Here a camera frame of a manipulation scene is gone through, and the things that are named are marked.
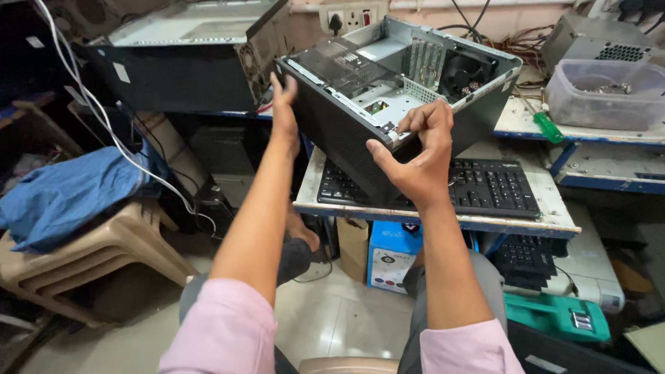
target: hand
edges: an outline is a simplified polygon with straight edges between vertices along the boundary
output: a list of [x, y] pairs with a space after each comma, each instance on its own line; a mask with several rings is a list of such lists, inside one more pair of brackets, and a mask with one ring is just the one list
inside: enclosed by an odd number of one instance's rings
[[270, 83], [273, 84], [273, 133], [271, 140], [284, 142], [293, 154], [293, 158], [300, 151], [298, 138], [298, 124], [291, 109], [291, 103], [298, 95], [298, 85], [295, 79], [287, 75], [285, 89], [277, 80], [275, 73], [270, 73]]
[[443, 100], [409, 110], [399, 122], [398, 131], [417, 131], [422, 153], [407, 164], [401, 164], [377, 140], [367, 140], [367, 149], [390, 181], [414, 202], [418, 210], [432, 204], [450, 203], [448, 168], [452, 139], [453, 111]]

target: pink sleeve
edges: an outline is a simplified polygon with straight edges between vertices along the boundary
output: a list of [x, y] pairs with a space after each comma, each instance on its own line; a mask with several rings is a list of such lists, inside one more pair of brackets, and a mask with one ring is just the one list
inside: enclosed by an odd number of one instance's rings
[[420, 334], [423, 374], [524, 374], [498, 319]]
[[241, 281], [208, 280], [160, 360], [161, 374], [274, 373], [273, 308]]

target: black keyboard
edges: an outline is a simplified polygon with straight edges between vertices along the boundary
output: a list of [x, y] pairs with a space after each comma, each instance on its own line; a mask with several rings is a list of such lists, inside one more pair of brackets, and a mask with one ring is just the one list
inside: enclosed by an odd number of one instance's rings
[[[448, 193], [457, 214], [527, 219], [540, 216], [536, 199], [517, 161], [456, 158], [450, 164], [448, 178]], [[376, 207], [369, 196], [330, 160], [326, 160], [317, 201]], [[404, 196], [379, 208], [416, 210]]]
[[553, 252], [565, 251], [564, 239], [510, 235], [490, 258], [505, 284], [541, 291], [547, 280], [557, 275]]

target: plastic chair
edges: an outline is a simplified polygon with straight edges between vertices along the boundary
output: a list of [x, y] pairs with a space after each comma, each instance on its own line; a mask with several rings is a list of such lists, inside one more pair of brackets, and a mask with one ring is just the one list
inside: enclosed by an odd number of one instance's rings
[[0, 239], [0, 286], [90, 327], [118, 326], [62, 293], [134, 262], [184, 287], [198, 272], [164, 241], [160, 222], [178, 229], [156, 201], [131, 201], [103, 224], [43, 255], [11, 252], [15, 243], [6, 232]]
[[321, 357], [300, 362], [300, 374], [396, 374], [399, 360], [377, 357]]

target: screwdriver handle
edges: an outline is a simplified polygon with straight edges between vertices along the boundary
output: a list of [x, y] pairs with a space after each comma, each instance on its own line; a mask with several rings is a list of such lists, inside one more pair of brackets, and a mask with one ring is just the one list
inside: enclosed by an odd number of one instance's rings
[[545, 138], [547, 138], [552, 143], [560, 143], [564, 139], [563, 134], [561, 134], [561, 131], [559, 131], [557, 125], [549, 118], [547, 118], [547, 114], [545, 114], [545, 112], [538, 112], [534, 114], [533, 122], [535, 122], [535, 124], [541, 128]]

